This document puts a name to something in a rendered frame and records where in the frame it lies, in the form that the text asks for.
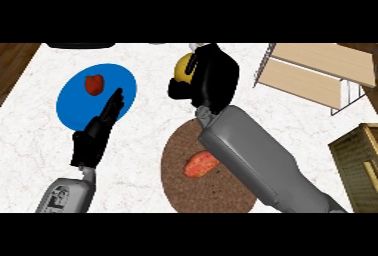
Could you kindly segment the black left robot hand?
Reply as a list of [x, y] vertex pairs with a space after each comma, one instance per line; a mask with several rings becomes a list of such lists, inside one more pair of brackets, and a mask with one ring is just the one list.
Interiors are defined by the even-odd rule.
[[97, 166], [123, 107], [123, 89], [118, 88], [106, 102], [100, 115], [92, 118], [83, 131], [74, 132], [72, 166], [90, 168]]

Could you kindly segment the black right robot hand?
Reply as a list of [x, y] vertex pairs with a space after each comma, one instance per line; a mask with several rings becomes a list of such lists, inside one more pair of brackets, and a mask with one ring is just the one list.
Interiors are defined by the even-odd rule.
[[217, 115], [235, 95], [239, 65], [216, 43], [196, 48], [185, 65], [185, 74], [192, 76], [191, 82], [171, 79], [168, 97], [174, 100], [191, 99], [195, 107], [208, 107]]

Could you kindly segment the yellow lemon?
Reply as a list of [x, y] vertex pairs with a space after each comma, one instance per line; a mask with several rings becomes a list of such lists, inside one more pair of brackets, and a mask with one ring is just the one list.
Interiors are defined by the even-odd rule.
[[177, 82], [186, 82], [189, 83], [192, 81], [193, 74], [186, 74], [186, 66], [191, 60], [192, 54], [188, 53], [177, 61], [176, 67], [174, 67], [174, 79]]

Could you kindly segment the wooden tiered shelf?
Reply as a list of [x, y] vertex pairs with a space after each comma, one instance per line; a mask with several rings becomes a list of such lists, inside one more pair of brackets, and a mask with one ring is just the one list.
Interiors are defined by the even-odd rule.
[[363, 96], [378, 113], [378, 54], [356, 44], [270, 43], [254, 79], [329, 107], [332, 115]]

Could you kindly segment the brown round placemat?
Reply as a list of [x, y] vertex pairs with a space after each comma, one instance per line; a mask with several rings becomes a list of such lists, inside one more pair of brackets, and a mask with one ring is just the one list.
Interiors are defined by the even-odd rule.
[[219, 163], [205, 176], [188, 178], [185, 165], [205, 148], [198, 136], [199, 122], [189, 120], [173, 132], [161, 158], [161, 181], [170, 204], [180, 213], [247, 213], [257, 197]]

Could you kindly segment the blue round plate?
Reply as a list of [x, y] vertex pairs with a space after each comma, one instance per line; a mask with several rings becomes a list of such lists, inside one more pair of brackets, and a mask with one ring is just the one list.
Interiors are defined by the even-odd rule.
[[[86, 78], [103, 77], [103, 91], [92, 96], [86, 90]], [[123, 102], [118, 117], [127, 113], [136, 98], [136, 80], [126, 67], [117, 64], [97, 64], [81, 70], [66, 82], [56, 100], [56, 113], [62, 124], [74, 131], [81, 131], [92, 118], [100, 115], [106, 102], [115, 92], [123, 89]]]

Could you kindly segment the red bell pepper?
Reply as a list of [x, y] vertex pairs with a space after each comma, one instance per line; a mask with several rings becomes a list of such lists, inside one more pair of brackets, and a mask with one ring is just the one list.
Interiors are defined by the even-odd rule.
[[96, 74], [86, 77], [84, 82], [86, 91], [92, 96], [97, 96], [103, 92], [105, 82], [103, 77]]

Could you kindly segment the orange sweet potato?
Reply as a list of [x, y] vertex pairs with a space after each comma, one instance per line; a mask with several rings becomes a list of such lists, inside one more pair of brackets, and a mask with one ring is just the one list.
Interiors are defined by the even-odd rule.
[[188, 178], [201, 178], [208, 174], [220, 161], [213, 154], [204, 150], [195, 153], [185, 165], [183, 174]]

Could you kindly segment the brown wooden cabinet edge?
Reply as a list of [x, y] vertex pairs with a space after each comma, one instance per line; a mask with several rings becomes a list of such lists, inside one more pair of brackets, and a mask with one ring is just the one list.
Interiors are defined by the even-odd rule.
[[38, 48], [40, 43], [0, 43], [0, 106]]

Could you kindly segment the black round object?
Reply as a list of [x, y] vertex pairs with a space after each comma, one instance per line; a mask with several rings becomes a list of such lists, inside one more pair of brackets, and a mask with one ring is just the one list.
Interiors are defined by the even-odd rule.
[[50, 48], [56, 49], [103, 49], [111, 48], [115, 43], [46, 43]]

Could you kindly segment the olive wicker basket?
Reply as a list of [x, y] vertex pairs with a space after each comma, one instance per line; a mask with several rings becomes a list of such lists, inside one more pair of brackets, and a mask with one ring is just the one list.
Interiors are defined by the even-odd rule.
[[378, 123], [362, 123], [328, 144], [356, 213], [378, 213]]

